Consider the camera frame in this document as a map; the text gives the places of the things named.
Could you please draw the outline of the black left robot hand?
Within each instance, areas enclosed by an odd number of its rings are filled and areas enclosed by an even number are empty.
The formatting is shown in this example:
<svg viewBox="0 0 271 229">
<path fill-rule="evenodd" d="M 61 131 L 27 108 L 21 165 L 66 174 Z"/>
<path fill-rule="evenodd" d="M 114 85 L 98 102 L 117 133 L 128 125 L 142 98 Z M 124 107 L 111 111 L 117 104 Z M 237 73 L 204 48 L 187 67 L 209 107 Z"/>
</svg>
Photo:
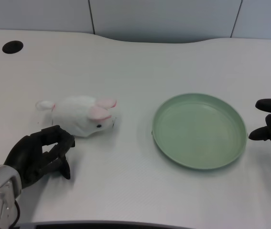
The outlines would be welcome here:
<svg viewBox="0 0 271 229">
<path fill-rule="evenodd" d="M 66 153 L 75 147 L 75 138 L 55 125 L 23 137 L 10 151 L 4 165 L 20 175 L 22 188 L 27 188 L 43 176 L 59 172 L 69 180 L 70 166 Z"/>
</svg>

